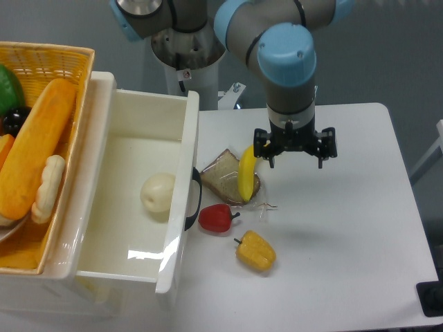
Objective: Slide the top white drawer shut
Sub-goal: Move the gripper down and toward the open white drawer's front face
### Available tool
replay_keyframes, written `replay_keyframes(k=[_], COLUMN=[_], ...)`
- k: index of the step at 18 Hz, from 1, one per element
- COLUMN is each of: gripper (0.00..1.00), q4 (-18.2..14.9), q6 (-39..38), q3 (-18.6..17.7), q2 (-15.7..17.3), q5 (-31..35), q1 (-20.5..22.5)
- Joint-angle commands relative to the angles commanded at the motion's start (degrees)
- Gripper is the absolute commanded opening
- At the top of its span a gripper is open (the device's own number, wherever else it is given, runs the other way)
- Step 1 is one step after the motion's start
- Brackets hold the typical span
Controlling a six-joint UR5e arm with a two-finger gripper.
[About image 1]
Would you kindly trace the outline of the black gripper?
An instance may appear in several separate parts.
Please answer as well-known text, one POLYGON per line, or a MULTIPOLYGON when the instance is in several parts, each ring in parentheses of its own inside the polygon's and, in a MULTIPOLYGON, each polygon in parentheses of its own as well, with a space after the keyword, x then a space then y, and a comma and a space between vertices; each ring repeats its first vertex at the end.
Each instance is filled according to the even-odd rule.
POLYGON ((253 136, 253 155, 269 162, 269 167, 275 167, 275 157, 284 151, 303 151, 318 159, 318 168, 330 158, 338 156, 336 145, 336 130, 328 127, 318 132, 315 130, 315 118, 305 126, 295 128, 280 128, 270 121, 271 133, 263 129, 255 129, 253 136))

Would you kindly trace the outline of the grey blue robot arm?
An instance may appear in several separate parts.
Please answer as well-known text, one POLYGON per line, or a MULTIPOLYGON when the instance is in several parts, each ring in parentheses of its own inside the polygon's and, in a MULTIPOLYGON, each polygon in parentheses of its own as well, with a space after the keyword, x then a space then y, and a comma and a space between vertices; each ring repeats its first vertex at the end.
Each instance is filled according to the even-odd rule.
POLYGON ((350 14, 352 1, 111 1, 131 41, 150 39, 171 94, 198 92, 217 104, 218 63, 231 53, 265 90, 269 130, 256 129, 255 156, 273 160, 303 151, 319 161, 337 155, 334 128, 315 129, 316 51, 312 31, 350 14))

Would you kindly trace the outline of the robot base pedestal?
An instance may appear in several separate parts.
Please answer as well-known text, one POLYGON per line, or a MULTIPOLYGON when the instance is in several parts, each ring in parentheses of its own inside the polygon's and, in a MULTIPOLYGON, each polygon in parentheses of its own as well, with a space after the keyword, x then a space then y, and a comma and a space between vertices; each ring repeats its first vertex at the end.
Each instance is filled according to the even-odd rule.
POLYGON ((218 108, 219 63, 226 49, 208 21, 200 30, 189 33, 173 28, 151 37, 151 48, 162 65, 170 95, 199 94, 203 111, 218 108))

